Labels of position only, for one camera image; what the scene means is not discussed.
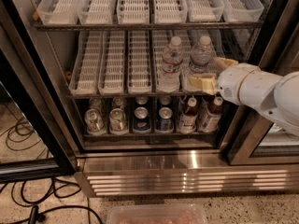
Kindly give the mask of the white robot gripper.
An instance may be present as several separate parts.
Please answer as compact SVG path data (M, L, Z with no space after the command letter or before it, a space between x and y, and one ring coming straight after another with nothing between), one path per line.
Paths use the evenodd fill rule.
M258 66L233 59L215 57L214 64L222 71L218 78L221 97L236 105L260 106L282 76L265 72ZM217 79L214 74L194 74L190 84L199 91L214 95Z

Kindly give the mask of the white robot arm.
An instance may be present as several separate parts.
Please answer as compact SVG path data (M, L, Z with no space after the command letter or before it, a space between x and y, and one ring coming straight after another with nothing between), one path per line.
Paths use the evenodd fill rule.
M254 109L279 127L299 135L299 73L280 76L260 67L216 57L212 73L193 73L188 81L197 90L221 97L235 105Z

